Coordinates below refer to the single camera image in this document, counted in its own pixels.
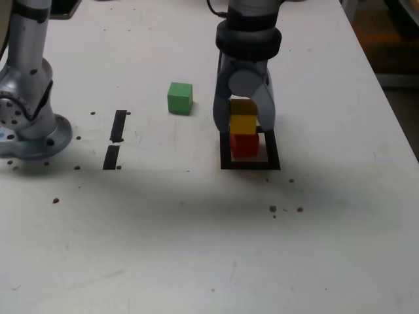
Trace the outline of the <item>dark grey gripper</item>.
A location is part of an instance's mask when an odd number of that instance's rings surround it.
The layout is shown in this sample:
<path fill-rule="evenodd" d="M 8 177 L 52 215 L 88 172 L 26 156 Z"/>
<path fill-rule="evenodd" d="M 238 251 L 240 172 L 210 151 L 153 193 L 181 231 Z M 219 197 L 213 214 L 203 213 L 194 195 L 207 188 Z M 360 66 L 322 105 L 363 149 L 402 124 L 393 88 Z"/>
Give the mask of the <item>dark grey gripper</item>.
<path fill-rule="evenodd" d="M 213 120 L 219 131 L 228 131 L 228 100 L 231 95 L 247 97 L 257 107 L 257 118 L 263 131 L 274 129 L 276 107 L 267 61 L 244 61 L 219 53 L 217 75 L 236 70 L 230 78 L 218 76 L 213 102 Z"/>

